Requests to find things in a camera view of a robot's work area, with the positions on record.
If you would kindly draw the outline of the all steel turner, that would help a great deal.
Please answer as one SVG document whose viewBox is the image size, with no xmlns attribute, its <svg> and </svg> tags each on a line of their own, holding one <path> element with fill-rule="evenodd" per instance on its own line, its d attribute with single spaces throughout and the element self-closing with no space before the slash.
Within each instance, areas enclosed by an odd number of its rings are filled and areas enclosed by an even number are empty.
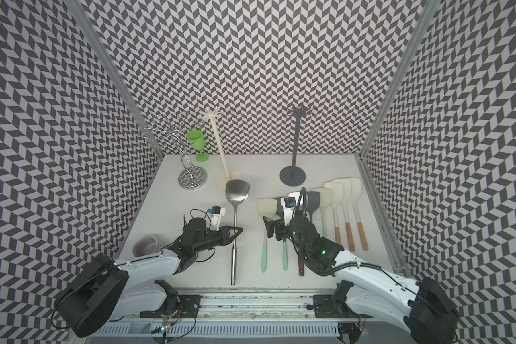
<svg viewBox="0 0 516 344">
<path fill-rule="evenodd" d="M 225 195 L 228 202 L 234 209 L 234 226 L 237 226 L 238 206 L 245 202 L 249 196 L 250 185 L 243 180 L 230 180 L 226 183 Z M 237 246 L 236 240 L 232 244 L 232 264 L 231 264 L 231 286 L 236 285 L 237 274 Z"/>
</svg>

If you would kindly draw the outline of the grey spatula mint handle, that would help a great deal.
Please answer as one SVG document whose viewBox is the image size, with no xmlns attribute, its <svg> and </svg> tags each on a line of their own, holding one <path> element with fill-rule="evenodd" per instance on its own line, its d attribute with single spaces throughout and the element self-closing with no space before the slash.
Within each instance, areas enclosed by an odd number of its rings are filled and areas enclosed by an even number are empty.
<svg viewBox="0 0 516 344">
<path fill-rule="evenodd" d="M 320 193 L 317 191 L 307 192 L 306 212 L 309 220 L 313 223 L 313 214 L 320 208 Z"/>
<path fill-rule="evenodd" d="M 282 226 L 285 226 L 285 214 L 284 214 L 284 208 L 282 203 L 283 197 L 277 197 L 277 210 L 276 214 L 281 219 Z M 282 268 L 284 271 L 288 270 L 288 246 L 286 239 L 282 240 Z"/>
</svg>

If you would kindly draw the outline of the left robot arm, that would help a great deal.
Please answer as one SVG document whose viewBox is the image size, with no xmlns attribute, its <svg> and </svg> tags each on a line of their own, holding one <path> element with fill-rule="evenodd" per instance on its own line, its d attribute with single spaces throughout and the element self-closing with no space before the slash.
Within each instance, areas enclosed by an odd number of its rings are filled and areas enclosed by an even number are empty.
<svg viewBox="0 0 516 344">
<path fill-rule="evenodd" d="M 194 218 L 180 236 L 156 253 L 117 260 L 99 255 L 59 292 L 53 313 L 78 338 L 129 315 L 176 317 L 183 305 L 166 277 L 187 270 L 196 262 L 199 252 L 230 245 L 242 232 L 237 226 L 212 230 L 205 219 Z"/>
</svg>

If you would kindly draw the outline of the cream spatula wooden handle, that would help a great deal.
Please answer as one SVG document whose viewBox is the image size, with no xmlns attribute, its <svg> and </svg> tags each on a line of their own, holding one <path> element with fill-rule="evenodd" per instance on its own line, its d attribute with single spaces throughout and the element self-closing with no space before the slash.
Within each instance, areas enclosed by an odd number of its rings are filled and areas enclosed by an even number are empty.
<svg viewBox="0 0 516 344">
<path fill-rule="evenodd" d="M 351 200 L 353 208 L 354 208 L 354 214 L 355 214 L 355 218 L 356 218 L 357 225 L 358 225 L 358 233 L 360 236 L 361 245 L 362 245 L 363 250 L 368 251 L 369 250 L 368 240 L 366 238 L 366 234 L 363 229 L 363 223 L 361 221 L 361 215 L 360 215 L 360 212 L 358 209 L 358 201 L 359 201 L 359 199 L 361 197 L 361 193 L 362 193 L 361 179 L 359 179 L 358 177 L 351 177 L 348 180 L 349 180 L 349 182 L 351 182 L 350 200 Z"/>
<path fill-rule="evenodd" d="M 340 222 L 338 221 L 337 207 L 341 203 L 343 195 L 343 187 L 334 181 L 326 182 L 324 187 L 332 191 L 331 209 L 333 211 L 334 225 L 335 225 L 335 241 L 342 245 Z"/>
</svg>

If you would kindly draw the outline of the dark grey utensil rack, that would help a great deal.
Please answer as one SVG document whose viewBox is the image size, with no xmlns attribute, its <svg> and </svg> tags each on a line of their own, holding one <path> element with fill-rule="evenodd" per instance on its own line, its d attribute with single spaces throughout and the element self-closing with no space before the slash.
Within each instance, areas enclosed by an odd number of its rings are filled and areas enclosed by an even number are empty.
<svg viewBox="0 0 516 344">
<path fill-rule="evenodd" d="M 300 186 L 305 182 L 306 174 L 303 169 L 297 166 L 298 146 L 300 140 L 300 132 L 302 119 L 309 114 L 305 106 L 297 107 L 293 110 L 292 116 L 295 118 L 295 132 L 292 143 L 292 160 L 289 166 L 286 166 L 279 172 L 279 179 L 287 186 Z"/>
</svg>

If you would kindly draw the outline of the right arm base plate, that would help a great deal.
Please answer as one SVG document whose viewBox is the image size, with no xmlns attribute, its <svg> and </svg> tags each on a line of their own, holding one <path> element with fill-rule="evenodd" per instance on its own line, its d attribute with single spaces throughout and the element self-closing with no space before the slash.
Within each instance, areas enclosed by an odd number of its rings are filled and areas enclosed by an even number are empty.
<svg viewBox="0 0 516 344">
<path fill-rule="evenodd" d="M 360 316 L 346 306 L 333 302 L 331 295 L 313 295 L 312 311 L 318 319 L 355 319 Z"/>
</svg>

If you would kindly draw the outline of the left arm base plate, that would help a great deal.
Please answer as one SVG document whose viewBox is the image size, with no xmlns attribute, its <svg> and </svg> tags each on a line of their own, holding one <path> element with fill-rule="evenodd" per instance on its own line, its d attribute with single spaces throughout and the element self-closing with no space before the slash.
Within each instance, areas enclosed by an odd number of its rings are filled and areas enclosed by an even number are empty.
<svg viewBox="0 0 516 344">
<path fill-rule="evenodd" d="M 164 303 L 155 311 L 140 312 L 139 317 L 146 319 L 159 318 L 194 318 L 199 313 L 201 295 L 168 296 Z"/>
</svg>

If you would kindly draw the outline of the cream spatula mint handle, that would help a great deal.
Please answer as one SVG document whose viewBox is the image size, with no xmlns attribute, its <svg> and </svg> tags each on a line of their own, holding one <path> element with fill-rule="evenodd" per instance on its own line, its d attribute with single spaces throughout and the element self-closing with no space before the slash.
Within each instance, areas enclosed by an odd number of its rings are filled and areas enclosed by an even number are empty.
<svg viewBox="0 0 516 344">
<path fill-rule="evenodd" d="M 326 223 L 327 218 L 325 216 L 325 209 L 331 205 L 333 192 L 330 189 L 327 189 L 324 187 L 314 188 L 313 191 L 316 193 L 319 193 L 319 197 L 320 197 L 319 209 L 320 209 L 321 216 L 322 216 L 322 231 L 323 231 L 322 235 L 325 238 L 328 238 L 328 227 L 327 227 L 327 223 Z"/>
</svg>

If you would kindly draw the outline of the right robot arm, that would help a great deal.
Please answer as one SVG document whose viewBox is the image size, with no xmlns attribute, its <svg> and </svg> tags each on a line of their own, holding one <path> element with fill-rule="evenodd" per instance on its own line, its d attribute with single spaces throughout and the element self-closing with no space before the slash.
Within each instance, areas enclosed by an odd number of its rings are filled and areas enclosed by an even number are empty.
<svg viewBox="0 0 516 344">
<path fill-rule="evenodd" d="M 263 216 L 269 238 L 288 240 L 303 264 L 320 277 L 339 279 L 333 303 L 340 315 L 350 313 L 390 323 L 416 343 L 455 343 L 460 314 L 435 280 L 402 277 L 359 258 L 321 236 L 308 219 L 308 192 L 275 203 L 282 216 Z"/>
</svg>

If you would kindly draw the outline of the cream wide turner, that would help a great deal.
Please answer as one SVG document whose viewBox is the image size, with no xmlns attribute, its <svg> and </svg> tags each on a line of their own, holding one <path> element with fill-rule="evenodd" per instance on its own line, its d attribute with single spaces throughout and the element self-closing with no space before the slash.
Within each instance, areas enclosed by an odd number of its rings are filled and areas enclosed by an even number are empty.
<svg viewBox="0 0 516 344">
<path fill-rule="evenodd" d="M 273 198 L 260 198 L 257 200 L 257 210 L 265 224 L 264 240 L 262 245 L 261 271 L 267 271 L 267 241 L 269 238 L 268 223 L 273 220 L 277 211 L 277 201 Z"/>
</svg>

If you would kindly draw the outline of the steel turner brown handle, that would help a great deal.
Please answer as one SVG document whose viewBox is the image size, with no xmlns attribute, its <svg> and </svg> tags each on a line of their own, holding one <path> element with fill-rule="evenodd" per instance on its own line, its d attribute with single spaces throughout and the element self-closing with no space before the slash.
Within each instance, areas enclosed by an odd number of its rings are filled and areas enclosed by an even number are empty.
<svg viewBox="0 0 516 344">
<path fill-rule="evenodd" d="M 298 202 L 298 199 L 300 197 L 299 191 L 294 191 L 288 194 L 289 197 L 293 197 L 295 199 L 295 202 Z M 298 259 L 298 271 L 299 276 L 304 277 L 305 276 L 305 265 L 301 258 Z"/>
</svg>

